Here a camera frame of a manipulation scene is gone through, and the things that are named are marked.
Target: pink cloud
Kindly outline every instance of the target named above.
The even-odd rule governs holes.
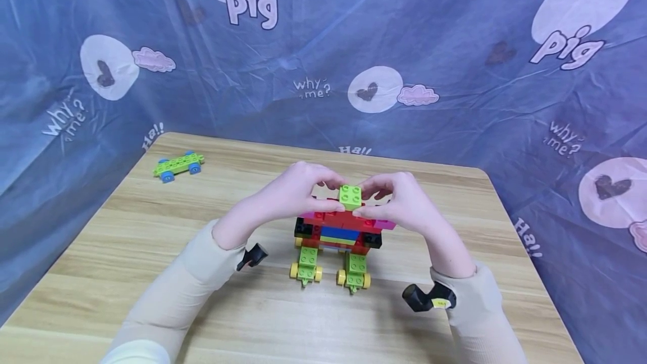
[[[142,47],[139,51],[133,51],[133,58],[135,58],[135,63],[139,67],[148,69],[151,72],[170,72],[175,69],[175,61],[173,59],[148,47]]]
[[[629,232],[634,237],[636,247],[647,253],[647,221],[634,222],[630,225]]]
[[[414,87],[403,87],[398,95],[398,101],[406,106],[425,106],[438,101],[438,96],[433,88],[416,84]]]

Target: wrist strap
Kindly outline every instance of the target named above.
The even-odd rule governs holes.
[[[423,292],[416,284],[411,284],[403,291],[403,299],[413,312],[426,312],[431,309],[453,309],[456,306],[456,294],[443,283],[434,282],[429,293]]]

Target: finger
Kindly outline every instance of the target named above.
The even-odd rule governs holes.
[[[339,173],[322,165],[314,165],[314,167],[315,182],[319,183],[323,181],[331,190],[340,188],[341,185],[345,184],[345,178],[343,178]]]
[[[378,174],[367,178],[365,181],[361,182],[359,186],[362,189],[362,194],[366,193],[373,195],[379,190],[385,189],[393,191],[393,174]]]
[[[308,211],[317,212],[332,212],[332,211],[346,211],[344,204],[335,201],[334,199],[316,199],[311,198],[307,202]]]
[[[391,208],[389,204],[383,206],[364,206],[354,210],[353,215],[366,219],[391,220]]]
[[[391,190],[379,190],[377,194],[375,194],[375,199],[383,199],[384,197],[387,197],[387,195],[393,194],[393,191]]]

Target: green lego brick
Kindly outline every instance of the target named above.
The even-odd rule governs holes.
[[[366,273],[366,256],[353,253],[346,254],[346,271],[348,275],[357,274],[362,276]]]
[[[307,267],[312,271],[312,278],[315,273],[315,266],[317,265],[317,248],[306,248],[306,246],[301,246],[301,253],[299,254],[299,273],[301,273],[302,267]]]
[[[297,274],[298,280],[315,280],[315,268],[309,266],[299,266],[299,274]]]
[[[163,172],[172,172],[178,174],[189,170],[192,163],[204,163],[204,155],[192,153],[180,156],[180,158],[171,159],[163,163],[158,163],[153,171],[153,177],[158,177]]]
[[[320,240],[323,241],[323,242],[340,243],[340,244],[344,244],[344,245],[354,245],[355,244],[354,240],[331,238],[331,237],[328,237],[328,236],[321,236]]]
[[[350,288],[350,292],[355,293],[358,288],[363,287],[363,274],[346,274],[346,286]]]
[[[339,189],[339,202],[344,204],[346,211],[356,210],[362,206],[362,189],[356,185],[342,185]]]

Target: wooden table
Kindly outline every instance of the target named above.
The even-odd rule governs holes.
[[[203,172],[171,184],[152,176],[158,159],[189,149],[205,155]],[[196,231],[296,160],[324,164],[353,182],[413,172],[473,257],[494,272],[530,363],[582,363],[482,171],[174,133],[157,139],[0,329],[0,362],[97,363],[132,305]],[[179,362],[455,362],[446,313],[414,313],[400,296],[411,283],[430,288],[419,235],[384,231],[382,248],[368,254],[371,287],[351,296],[336,285],[343,261],[332,251],[319,258],[322,282],[302,290],[289,278],[298,257],[293,230],[294,220],[280,220],[255,232],[250,245],[260,242],[269,257],[214,294]]]

